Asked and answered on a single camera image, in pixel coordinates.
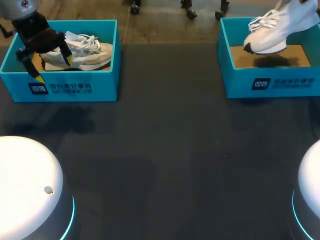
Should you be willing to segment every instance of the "shoe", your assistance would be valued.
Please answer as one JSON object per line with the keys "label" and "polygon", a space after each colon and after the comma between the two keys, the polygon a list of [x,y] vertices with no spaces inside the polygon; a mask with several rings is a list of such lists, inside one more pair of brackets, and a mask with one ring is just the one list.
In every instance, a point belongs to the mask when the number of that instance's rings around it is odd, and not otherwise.
{"label": "shoe", "polygon": [[280,0],[275,9],[249,23],[251,34],[244,40],[244,50],[252,54],[272,54],[287,47],[287,37],[320,23],[316,13],[318,0]]}
{"label": "shoe", "polygon": [[92,71],[102,69],[110,64],[113,46],[101,43],[95,36],[66,32],[65,42],[72,52],[72,64],[68,66],[61,54],[60,48],[40,54],[46,71],[73,70]]}

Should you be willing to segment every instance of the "shoelace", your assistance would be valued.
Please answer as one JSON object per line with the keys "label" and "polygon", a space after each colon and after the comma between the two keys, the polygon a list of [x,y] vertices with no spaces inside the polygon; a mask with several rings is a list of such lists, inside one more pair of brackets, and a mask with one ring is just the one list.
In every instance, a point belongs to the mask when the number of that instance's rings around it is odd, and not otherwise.
{"label": "shoelace", "polygon": [[98,54],[101,51],[100,42],[97,40],[98,38],[95,36],[89,36],[85,34],[79,34],[78,37],[81,40],[81,43],[84,44],[84,46],[77,47],[77,50],[87,50],[91,54]]}
{"label": "shoelace", "polygon": [[268,11],[264,16],[258,16],[254,18],[250,23],[249,23],[249,30],[250,32],[253,32],[261,27],[266,27],[266,28],[273,28],[280,17],[280,12],[278,10],[272,9]]}

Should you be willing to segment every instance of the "gray mat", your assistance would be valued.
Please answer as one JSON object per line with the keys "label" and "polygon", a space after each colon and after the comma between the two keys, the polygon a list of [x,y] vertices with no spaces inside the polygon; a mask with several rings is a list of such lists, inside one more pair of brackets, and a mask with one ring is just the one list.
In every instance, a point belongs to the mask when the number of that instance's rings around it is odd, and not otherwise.
{"label": "gray mat", "polygon": [[117,103],[14,104],[58,157],[87,240],[284,240],[318,98],[227,100],[213,44],[128,45]]}

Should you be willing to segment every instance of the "cardboard box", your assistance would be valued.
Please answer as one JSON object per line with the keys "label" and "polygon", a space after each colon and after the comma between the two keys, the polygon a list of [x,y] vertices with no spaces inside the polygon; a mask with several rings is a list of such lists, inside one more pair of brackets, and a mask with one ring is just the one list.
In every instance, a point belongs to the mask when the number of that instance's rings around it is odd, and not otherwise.
{"label": "cardboard box", "polygon": [[97,71],[42,71],[38,54],[31,56],[45,84],[29,76],[17,60],[23,46],[16,34],[0,68],[0,76],[15,102],[114,102],[118,97],[121,42],[117,20],[48,21],[58,32],[95,35],[113,45],[110,67]]}
{"label": "cardboard box", "polygon": [[222,18],[217,55],[228,98],[320,96],[320,27],[291,34],[279,53],[243,50],[252,17]]}

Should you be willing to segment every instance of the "sneaker sole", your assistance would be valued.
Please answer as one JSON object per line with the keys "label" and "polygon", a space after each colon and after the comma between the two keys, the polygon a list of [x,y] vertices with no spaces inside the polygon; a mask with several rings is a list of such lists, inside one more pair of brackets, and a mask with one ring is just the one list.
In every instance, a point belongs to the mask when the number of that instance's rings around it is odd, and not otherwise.
{"label": "sneaker sole", "polygon": [[251,43],[249,42],[244,46],[243,50],[245,50],[246,52],[248,52],[250,54],[256,54],[256,55],[276,54],[276,53],[282,52],[283,50],[285,50],[287,48],[286,41],[287,41],[287,39],[283,40],[278,45],[271,47],[270,49],[260,51],[260,52],[252,51]]}
{"label": "sneaker sole", "polygon": [[97,71],[102,70],[106,67],[109,67],[111,64],[111,59],[108,59],[106,61],[103,61],[99,64],[95,65],[79,65],[79,66],[68,66],[67,64],[51,64],[48,62],[45,62],[42,59],[42,67],[46,72],[59,72],[59,71]]}

